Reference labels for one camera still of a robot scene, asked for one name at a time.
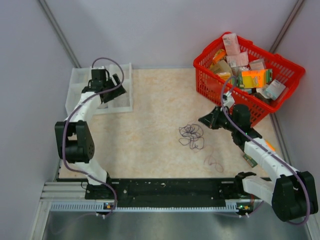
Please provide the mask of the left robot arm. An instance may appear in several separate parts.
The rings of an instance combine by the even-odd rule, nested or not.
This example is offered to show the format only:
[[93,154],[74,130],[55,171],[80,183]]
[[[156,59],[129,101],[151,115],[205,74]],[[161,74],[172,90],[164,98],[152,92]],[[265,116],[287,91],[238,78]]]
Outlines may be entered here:
[[92,68],[91,79],[81,91],[74,110],[54,126],[58,155],[65,167],[85,175],[105,199],[113,194],[114,187],[107,182],[108,173],[94,159],[95,144],[88,123],[101,105],[126,93],[124,78],[116,73],[111,75],[104,67]]

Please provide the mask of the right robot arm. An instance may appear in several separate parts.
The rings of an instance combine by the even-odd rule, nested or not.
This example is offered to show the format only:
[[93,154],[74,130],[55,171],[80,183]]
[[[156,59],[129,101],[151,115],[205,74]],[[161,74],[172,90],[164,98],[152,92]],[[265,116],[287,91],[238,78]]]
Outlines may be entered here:
[[233,142],[264,169],[269,181],[253,172],[241,172],[235,177],[233,192],[239,198],[252,194],[268,203],[283,222],[298,218],[308,221],[318,213],[318,199],[313,175],[301,172],[282,160],[251,126],[251,114],[246,105],[237,104],[231,114],[216,106],[198,121],[210,129],[223,128],[231,132]]

